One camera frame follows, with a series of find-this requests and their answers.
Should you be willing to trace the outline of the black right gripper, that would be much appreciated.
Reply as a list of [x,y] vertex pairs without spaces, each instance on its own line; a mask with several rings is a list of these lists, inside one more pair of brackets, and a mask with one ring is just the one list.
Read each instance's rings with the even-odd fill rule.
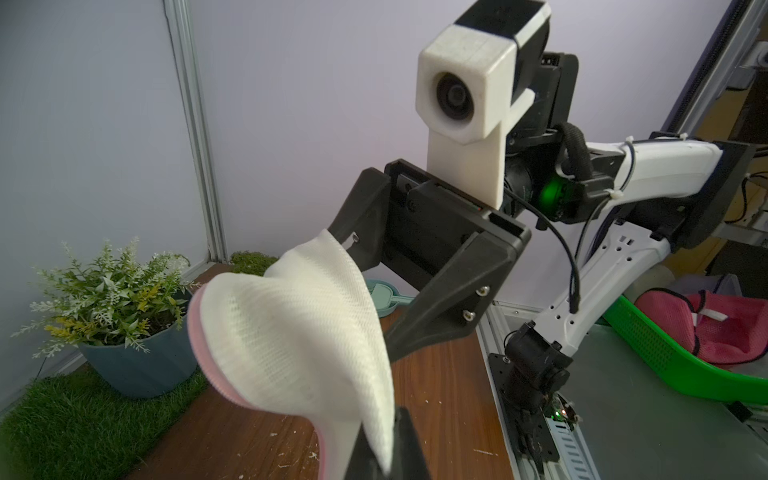
[[385,173],[361,172],[328,231],[339,243],[356,235],[347,253],[360,271],[382,257],[422,289],[385,332],[396,363],[473,333],[531,231],[404,160],[386,165]]

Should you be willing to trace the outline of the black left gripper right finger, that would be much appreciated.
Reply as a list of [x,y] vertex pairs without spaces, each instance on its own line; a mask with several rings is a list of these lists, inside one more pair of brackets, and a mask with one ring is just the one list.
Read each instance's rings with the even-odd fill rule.
[[398,406],[395,415],[393,480],[429,480],[430,472],[408,410]]

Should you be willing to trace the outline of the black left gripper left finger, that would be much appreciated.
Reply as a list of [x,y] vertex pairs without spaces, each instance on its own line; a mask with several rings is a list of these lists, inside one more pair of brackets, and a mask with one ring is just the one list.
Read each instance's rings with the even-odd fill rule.
[[384,473],[376,459],[364,429],[360,428],[344,476],[345,480],[380,480]]

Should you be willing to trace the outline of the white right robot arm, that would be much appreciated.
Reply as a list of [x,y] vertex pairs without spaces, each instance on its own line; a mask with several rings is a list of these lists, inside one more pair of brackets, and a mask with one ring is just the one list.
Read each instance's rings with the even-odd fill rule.
[[591,148],[567,122],[577,74],[574,55],[541,57],[534,105],[507,141],[499,209],[398,160],[363,171],[330,227],[335,239],[352,241],[361,270],[382,264],[418,289],[385,335],[388,356],[398,361],[474,331],[530,240],[520,212],[548,231],[601,220],[591,244],[566,251],[563,297],[489,358],[513,450],[539,473],[560,458],[546,416],[576,420],[559,392],[589,328],[646,270],[714,232],[761,155],[750,144],[665,132]]

